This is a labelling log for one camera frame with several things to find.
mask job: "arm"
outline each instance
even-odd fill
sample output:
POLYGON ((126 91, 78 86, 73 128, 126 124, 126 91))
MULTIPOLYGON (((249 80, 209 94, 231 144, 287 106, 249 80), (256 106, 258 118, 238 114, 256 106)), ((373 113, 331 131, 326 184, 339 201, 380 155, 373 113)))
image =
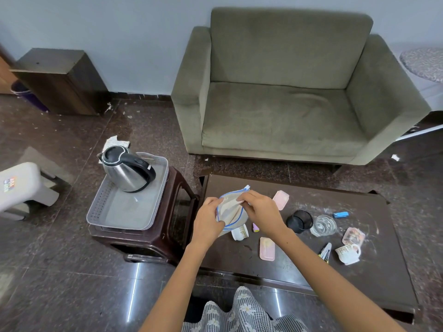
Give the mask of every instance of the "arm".
POLYGON ((215 210, 222 200, 207 198, 199 209, 191 243, 139 332, 179 332, 182 329, 198 268, 224 228, 223 221, 215 220, 215 210))
POLYGON ((209 28, 195 27, 189 38, 171 93, 188 153, 203 153, 202 127, 210 83, 210 70, 211 35, 209 28))
POLYGON ((431 110, 379 35, 369 35, 346 95, 368 138, 349 164, 367 164, 431 110))
POLYGON ((243 193, 238 200, 246 201, 242 205, 248 216, 286 253, 345 331, 405 332, 394 319, 288 229, 272 199, 251 190, 243 193))

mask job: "cabinet top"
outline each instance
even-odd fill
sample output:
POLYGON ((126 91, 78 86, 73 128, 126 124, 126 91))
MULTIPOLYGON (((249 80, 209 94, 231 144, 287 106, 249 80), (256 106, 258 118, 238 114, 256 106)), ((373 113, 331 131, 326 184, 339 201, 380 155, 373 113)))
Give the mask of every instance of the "cabinet top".
POLYGON ((83 50, 33 48, 16 61, 10 70, 67 74, 84 54, 83 50))

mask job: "wall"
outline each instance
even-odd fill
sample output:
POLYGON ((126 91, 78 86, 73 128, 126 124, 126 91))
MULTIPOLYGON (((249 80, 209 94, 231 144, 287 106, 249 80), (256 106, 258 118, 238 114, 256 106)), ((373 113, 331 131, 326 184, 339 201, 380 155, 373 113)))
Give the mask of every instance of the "wall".
POLYGON ((170 94, 189 34, 214 6, 366 12, 391 45, 443 44, 443 0, 0 0, 0 45, 81 49, 114 92, 170 94))

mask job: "trash can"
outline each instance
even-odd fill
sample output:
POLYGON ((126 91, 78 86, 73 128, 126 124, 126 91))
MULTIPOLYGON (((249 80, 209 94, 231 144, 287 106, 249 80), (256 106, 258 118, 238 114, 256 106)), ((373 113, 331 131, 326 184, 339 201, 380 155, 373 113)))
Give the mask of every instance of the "trash can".
POLYGON ((19 80, 14 81, 11 85, 11 92, 18 95, 20 98, 24 98, 39 110, 48 112, 49 109, 19 80))

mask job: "white plastic stool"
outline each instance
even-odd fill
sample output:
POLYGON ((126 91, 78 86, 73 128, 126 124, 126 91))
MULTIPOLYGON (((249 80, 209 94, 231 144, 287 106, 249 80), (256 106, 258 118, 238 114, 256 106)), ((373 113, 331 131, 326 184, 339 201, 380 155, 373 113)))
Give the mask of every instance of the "white plastic stool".
POLYGON ((3 184, 0 186, 0 214, 14 213, 12 209, 25 201, 37 201, 51 206, 59 196, 58 192, 45 186, 40 168, 32 162, 1 171, 0 183, 3 184))

